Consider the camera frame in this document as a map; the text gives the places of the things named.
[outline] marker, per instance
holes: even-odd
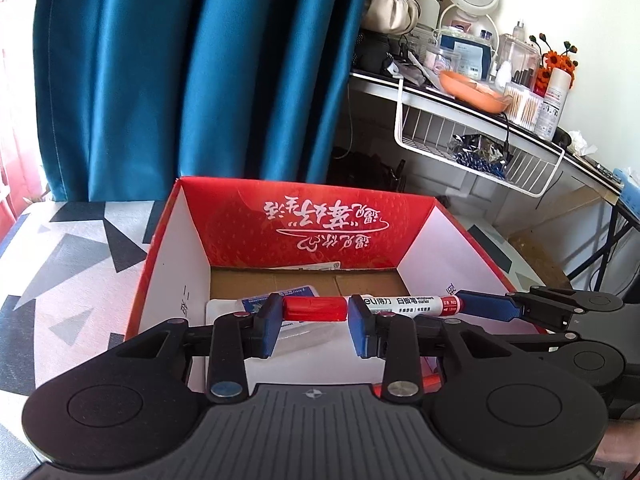
[[[374,298],[364,296],[364,303],[374,314],[393,312],[403,316],[455,316],[462,310],[462,300],[457,296],[396,296],[394,298]]]

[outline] orange plate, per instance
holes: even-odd
[[[502,96],[488,86],[456,72],[440,72],[440,83],[453,97],[489,114],[499,114],[511,104],[511,96]]]

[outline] wire basket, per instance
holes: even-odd
[[[402,82],[399,84],[398,94],[395,139],[400,146],[412,152],[434,158],[482,178],[493,180],[501,186],[509,187],[532,197],[540,197],[546,192],[562,163],[564,150],[561,148],[556,146],[531,153],[517,145],[515,146],[514,144],[517,144],[517,142],[513,142],[516,139],[513,139],[514,135],[512,134],[509,143],[511,160],[504,171],[504,178],[468,168],[456,162],[453,150],[449,147],[454,135],[481,134],[497,142],[504,143],[504,140],[496,139],[487,132],[476,130],[466,124],[440,117],[431,112],[409,106],[404,111],[401,100]]]

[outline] cardboard box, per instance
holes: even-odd
[[[212,298],[302,285],[321,296],[514,291],[432,197],[184,177],[176,181],[152,239],[126,337],[172,317],[204,324]],[[536,331],[520,320],[472,321],[494,333]]]

